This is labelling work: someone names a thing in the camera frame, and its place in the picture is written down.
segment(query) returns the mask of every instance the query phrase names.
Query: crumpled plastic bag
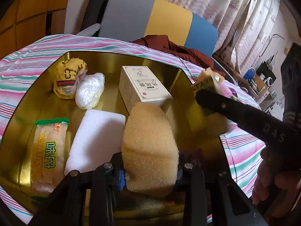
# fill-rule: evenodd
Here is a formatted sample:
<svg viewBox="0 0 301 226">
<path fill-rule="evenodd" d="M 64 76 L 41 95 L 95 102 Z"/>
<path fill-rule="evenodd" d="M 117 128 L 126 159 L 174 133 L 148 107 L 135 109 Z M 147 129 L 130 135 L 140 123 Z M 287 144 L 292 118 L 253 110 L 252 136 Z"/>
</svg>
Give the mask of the crumpled plastic bag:
<svg viewBox="0 0 301 226">
<path fill-rule="evenodd" d="M 94 108 L 104 90 L 104 75 L 87 75 L 77 87 L 75 102 L 83 110 Z"/>
</svg>

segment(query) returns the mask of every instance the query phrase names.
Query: curtain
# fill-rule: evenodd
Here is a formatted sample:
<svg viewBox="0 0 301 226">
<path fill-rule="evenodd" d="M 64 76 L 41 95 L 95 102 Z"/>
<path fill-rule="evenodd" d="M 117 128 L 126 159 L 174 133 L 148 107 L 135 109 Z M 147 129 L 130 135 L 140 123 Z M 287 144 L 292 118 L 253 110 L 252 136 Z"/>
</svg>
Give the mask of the curtain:
<svg viewBox="0 0 301 226">
<path fill-rule="evenodd" d="M 167 0 L 218 29 L 214 51 L 241 74 L 252 66 L 274 25 L 279 0 Z"/>
</svg>

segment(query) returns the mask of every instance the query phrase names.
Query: striped fabric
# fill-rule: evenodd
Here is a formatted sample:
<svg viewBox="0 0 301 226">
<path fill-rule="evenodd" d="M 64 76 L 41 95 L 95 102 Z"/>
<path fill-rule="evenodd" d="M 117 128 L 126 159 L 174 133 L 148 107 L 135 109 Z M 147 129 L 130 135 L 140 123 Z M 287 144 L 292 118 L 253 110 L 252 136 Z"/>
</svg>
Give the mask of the striped fabric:
<svg viewBox="0 0 301 226">
<path fill-rule="evenodd" d="M 65 34 L 44 37 L 0 60 L 0 138 L 16 106 L 31 84 L 61 55 L 74 50 L 114 52 L 156 60 L 183 69 L 193 83 L 195 82 L 193 77 L 198 76 L 203 70 L 173 55 L 119 40 Z M 227 81 L 225 83 L 236 90 L 243 103 L 259 108 L 259 105 L 244 91 Z M 264 143 L 239 129 L 235 123 L 230 122 L 230 126 L 230 131 L 220 136 L 221 141 L 232 178 L 246 195 L 250 196 L 261 161 L 259 153 Z M 23 222 L 27 224 L 30 221 L 32 214 L 1 187 L 0 198 Z"/>
</svg>

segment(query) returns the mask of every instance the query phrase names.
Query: tan foam sponge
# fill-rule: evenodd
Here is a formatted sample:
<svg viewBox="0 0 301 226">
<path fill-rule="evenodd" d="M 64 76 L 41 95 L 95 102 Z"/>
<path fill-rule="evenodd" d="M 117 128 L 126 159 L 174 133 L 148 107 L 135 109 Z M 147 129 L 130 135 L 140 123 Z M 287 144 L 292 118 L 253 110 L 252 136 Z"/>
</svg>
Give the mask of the tan foam sponge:
<svg viewBox="0 0 301 226">
<path fill-rule="evenodd" d="M 125 125 L 122 159 L 128 190 L 165 197 L 177 178 L 179 151 L 160 107 L 138 102 Z"/>
</svg>

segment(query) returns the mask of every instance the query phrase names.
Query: gold tray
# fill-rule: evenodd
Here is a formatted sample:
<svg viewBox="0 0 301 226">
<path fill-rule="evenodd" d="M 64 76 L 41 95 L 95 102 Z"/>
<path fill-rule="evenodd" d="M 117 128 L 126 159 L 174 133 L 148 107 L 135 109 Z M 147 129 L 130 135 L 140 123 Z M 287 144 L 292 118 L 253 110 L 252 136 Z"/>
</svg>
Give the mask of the gold tray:
<svg viewBox="0 0 301 226">
<path fill-rule="evenodd" d="M 120 113 L 128 118 L 128 112 L 118 90 L 122 65 L 148 66 L 173 96 L 167 111 L 179 150 L 201 148 L 205 166 L 211 171 L 229 171 L 224 149 L 218 137 L 204 138 L 200 130 L 204 126 L 203 113 L 196 103 L 191 82 L 179 68 L 157 61 L 116 53 L 73 51 L 56 60 L 32 84 L 11 117 L 0 146 L 0 185 L 23 207 L 32 213 L 39 204 L 30 196 L 31 147 L 35 134 L 34 122 L 41 119 L 68 117 L 71 143 L 85 114 L 74 100 L 63 100 L 53 92 L 53 79 L 57 62 L 80 58 L 87 63 L 88 74 L 105 75 L 105 88 L 95 109 Z M 165 199 L 153 198 L 124 191 L 114 212 L 115 221 L 140 218 L 141 224 L 179 219 L 183 215 L 185 196 L 171 195 Z"/>
</svg>

